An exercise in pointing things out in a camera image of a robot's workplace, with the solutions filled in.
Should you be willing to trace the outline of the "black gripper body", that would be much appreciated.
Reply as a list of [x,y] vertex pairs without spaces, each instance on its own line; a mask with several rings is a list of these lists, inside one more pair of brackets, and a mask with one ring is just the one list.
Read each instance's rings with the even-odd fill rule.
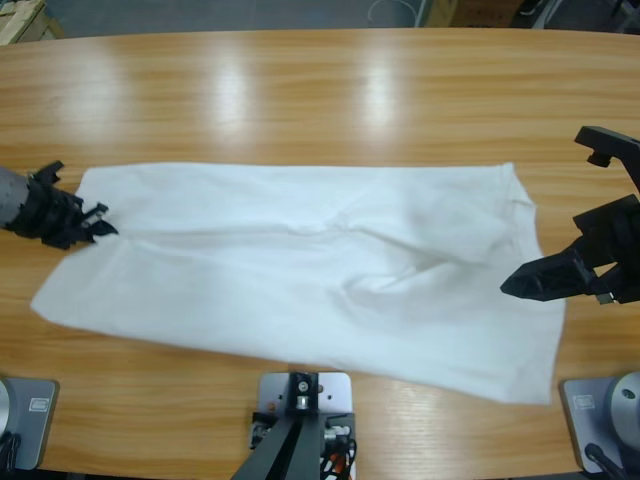
[[93,243],[98,222],[88,221],[82,205],[75,195],[31,176],[26,180],[26,199],[8,222],[8,231],[61,250],[79,242]]
[[590,272],[588,293],[600,303],[639,300],[639,200],[628,195],[573,218],[575,248]]

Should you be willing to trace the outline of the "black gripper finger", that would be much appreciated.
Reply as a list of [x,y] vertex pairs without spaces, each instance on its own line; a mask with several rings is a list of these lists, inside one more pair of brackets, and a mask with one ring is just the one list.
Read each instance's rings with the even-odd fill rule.
[[81,219],[81,240],[86,243],[94,243],[96,237],[118,235],[118,230],[104,219],[109,208],[97,203],[95,207],[83,214]]
[[58,172],[63,168],[64,163],[56,160],[40,168],[35,173],[29,173],[28,178],[30,182],[35,182],[44,186],[53,186],[60,180]]
[[640,149],[637,139],[604,127],[583,126],[578,131],[575,142],[591,150],[587,162],[597,167],[608,168],[612,159],[618,159],[636,189],[640,188]]
[[567,249],[518,267],[500,286],[502,293],[541,302],[596,295],[596,275],[579,251]]

